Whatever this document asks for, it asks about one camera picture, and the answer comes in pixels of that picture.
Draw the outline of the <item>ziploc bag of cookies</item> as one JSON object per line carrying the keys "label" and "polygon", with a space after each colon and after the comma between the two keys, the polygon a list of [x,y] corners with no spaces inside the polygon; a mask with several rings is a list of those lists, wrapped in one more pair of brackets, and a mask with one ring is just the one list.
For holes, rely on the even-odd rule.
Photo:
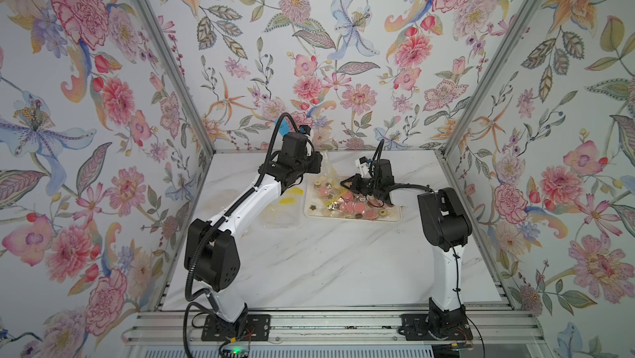
{"label": "ziploc bag of cookies", "polygon": [[332,161],[326,151],[322,152],[322,162],[320,173],[314,178],[313,185],[316,189],[340,189],[341,181],[339,174],[335,170]]}
{"label": "ziploc bag of cookies", "polygon": [[301,205],[304,191],[299,187],[288,189],[283,195],[268,205],[258,220],[264,228],[281,229],[297,227],[301,219]]}

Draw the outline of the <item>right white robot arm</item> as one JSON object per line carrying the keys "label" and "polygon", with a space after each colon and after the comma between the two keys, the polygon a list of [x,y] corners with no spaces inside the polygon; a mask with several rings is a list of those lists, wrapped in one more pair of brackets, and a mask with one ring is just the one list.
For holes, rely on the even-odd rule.
{"label": "right white robot arm", "polygon": [[354,194],[391,204],[397,190],[417,190],[423,234],[433,248],[433,291],[429,298],[426,329],[436,339],[446,339],[456,329],[469,324],[462,300],[461,265],[472,234],[472,225],[456,191],[434,190],[421,184],[398,184],[387,159],[357,160],[359,172],[341,182]]}

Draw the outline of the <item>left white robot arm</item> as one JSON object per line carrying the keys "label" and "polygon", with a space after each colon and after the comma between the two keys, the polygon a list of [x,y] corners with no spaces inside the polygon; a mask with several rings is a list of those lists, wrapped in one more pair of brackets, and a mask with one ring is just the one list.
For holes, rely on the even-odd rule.
{"label": "left white robot arm", "polygon": [[246,315],[246,302],[232,287],[241,268],[237,240],[264,209],[306,174],[321,172],[322,154],[314,148],[310,134],[307,126],[285,134],[281,149],[266,156],[258,176],[237,199],[214,217],[197,218],[190,224],[184,255],[188,302],[206,297],[211,312],[227,323],[237,323]]}

